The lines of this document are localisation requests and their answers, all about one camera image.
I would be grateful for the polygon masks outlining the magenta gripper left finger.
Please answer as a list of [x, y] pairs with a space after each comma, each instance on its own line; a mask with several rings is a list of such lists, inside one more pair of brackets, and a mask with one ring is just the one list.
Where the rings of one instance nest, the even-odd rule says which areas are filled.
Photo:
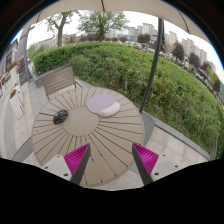
[[86, 144], [65, 156], [57, 154], [42, 169], [79, 185], [89, 160], [90, 152], [90, 144]]

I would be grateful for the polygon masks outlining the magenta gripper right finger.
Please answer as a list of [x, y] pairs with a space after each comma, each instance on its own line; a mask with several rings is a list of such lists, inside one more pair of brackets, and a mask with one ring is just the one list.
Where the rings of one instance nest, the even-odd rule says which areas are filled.
[[165, 155], [159, 156], [136, 143], [132, 144], [132, 155], [144, 185], [148, 185], [180, 169], [179, 165]]

